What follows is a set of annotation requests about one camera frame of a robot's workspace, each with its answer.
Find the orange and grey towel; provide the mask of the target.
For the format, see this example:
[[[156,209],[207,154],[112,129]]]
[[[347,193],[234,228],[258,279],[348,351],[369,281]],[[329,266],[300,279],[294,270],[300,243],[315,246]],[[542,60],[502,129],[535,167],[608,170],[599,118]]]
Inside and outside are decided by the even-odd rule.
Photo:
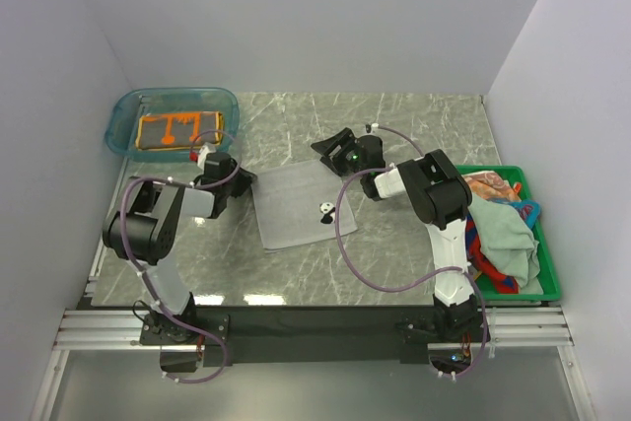
[[[219,111],[184,111],[140,117],[135,141],[142,151],[181,150],[203,141],[220,144],[224,116]]]

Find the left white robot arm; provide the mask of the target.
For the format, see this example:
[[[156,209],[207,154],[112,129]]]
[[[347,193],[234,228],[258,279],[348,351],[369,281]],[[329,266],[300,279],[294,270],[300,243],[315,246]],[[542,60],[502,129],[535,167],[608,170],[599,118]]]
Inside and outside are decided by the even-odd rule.
[[[209,145],[189,153],[200,174],[188,183],[172,178],[132,177],[103,225],[102,239],[127,261],[151,297],[145,323],[150,332],[177,344],[201,333],[192,293],[171,252],[182,216],[217,219],[231,198],[245,194],[256,174]]]

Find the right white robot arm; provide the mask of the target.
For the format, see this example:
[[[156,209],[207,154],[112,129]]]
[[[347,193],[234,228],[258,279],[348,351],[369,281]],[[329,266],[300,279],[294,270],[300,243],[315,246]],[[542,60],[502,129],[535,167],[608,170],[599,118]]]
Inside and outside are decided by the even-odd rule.
[[[340,235],[336,236],[338,247],[351,272],[380,292],[401,293],[434,279],[434,306],[418,321],[412,320],[403,326],[431,340],[456,341],[482,323],[465,246],[472,192],[440,149],[420,153],[417,158],[399,164],[387,164],[383,140],[375,134],[380,128],[376,123],[369,124],[366,133],[357,137],[346,127],[312,143],[311,148],[327,168],[336,175],[348,177],[339,198],[344,197],[347,187],[356,178],[364,194],[374,201],[406,195],[416,217],[428,231],[434,270],[413,284],[381,287],[369,282],[354,268]]]

